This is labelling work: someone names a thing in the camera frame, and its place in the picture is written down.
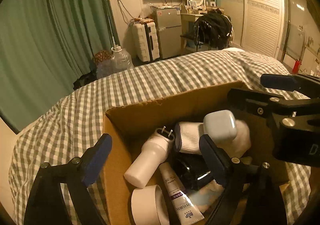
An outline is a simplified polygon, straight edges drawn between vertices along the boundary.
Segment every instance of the white suitcase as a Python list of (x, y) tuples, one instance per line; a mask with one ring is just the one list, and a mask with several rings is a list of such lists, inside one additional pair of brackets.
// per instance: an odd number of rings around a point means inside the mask
[(153, 62), (159, 58), (159, 45), (154, 22), (134, 24), (132, 35), (137, 55), (142, 62)]

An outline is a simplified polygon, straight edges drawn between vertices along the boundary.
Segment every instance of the metal bolt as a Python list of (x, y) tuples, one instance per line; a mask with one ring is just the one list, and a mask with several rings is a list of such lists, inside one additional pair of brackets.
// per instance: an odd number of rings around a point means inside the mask
[(262, 166), (266, 169), (270, 168), (270, 164), (267, 162), (262, 163)]
[(231, 158), (231, 161), (232, 161), (234, 164), (239, 164), (239, 163), (240, 163), (240, 159), (239, 159), (239, 158)]
[(272, 101), (272, 102), (278, 102), (278, 101), (280, 101), (280, 99), (277, 98), (277, 97), (271, 97), (269, 100)]
[(293, 127), (294, 125), (296, 125), (295, 121), (290, 118), (284, 118), (282, 120), (282, 123), (283, 123), (283, 125), (288, 126), (288, 127)]
[(258, 112), (259, 115), (262, 115), (263, 114), (263, 109), (259, 107), (257, 112)]
[(48, 162), (44, 162), (41, 164), (41, 168), (47, 168), (49, 166), (49, 163)]
[(75, 157), (75, 158), (71, 159), (71, 162), (72, 162), (73, 164), (78, 164), (78, 163), (80, 163), (80, 157)]

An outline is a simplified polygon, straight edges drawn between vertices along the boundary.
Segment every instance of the refrigerator door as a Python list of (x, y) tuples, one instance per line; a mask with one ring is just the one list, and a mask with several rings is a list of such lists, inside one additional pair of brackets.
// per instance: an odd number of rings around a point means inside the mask
[(180, 10), (176, 8), (156, 10), (156, 28), (181, 26)]
[(180, 35), (181, 26), (165, 28), (158, 32), (161, 58), (180, 55)]

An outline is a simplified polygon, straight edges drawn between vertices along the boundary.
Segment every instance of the white tape roll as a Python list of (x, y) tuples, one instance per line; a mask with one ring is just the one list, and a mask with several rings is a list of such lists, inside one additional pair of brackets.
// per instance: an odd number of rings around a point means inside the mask
[(167, 206), (159, 185), (134, 189), (131, 210), (136, 225), (169, 225)]

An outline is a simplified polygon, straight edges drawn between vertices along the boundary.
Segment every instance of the bed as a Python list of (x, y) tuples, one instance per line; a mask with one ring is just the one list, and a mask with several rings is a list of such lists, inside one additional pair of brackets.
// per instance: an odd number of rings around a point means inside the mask
[[(280, 62), (260, 54), (234, 49), (198, 52), (113, 74), (60, 99), (20, 134), (13, 150), (9, 183), (16, 223), (23, 224), (28, 195), (40, 164), (65, 164), (74, 156), (82, 156), (101, 136), (102, 117), (108, 108), (235, 80), (243, 81), (251, 89), (282, 94), (286, 99), (306, 98), (297, 92), (265, 89), (260, 85), (263, 73), (289, 74)], [(283, 197), (288, 223), (292, 224), (308, 202), (310, 167), (292, 163), (286, 166), (290, 185)], [(61, 188), (73, 224), (79, 224), (68, 190), (63, 185)], [(100, 178), (88, 190), (108, 221)]]

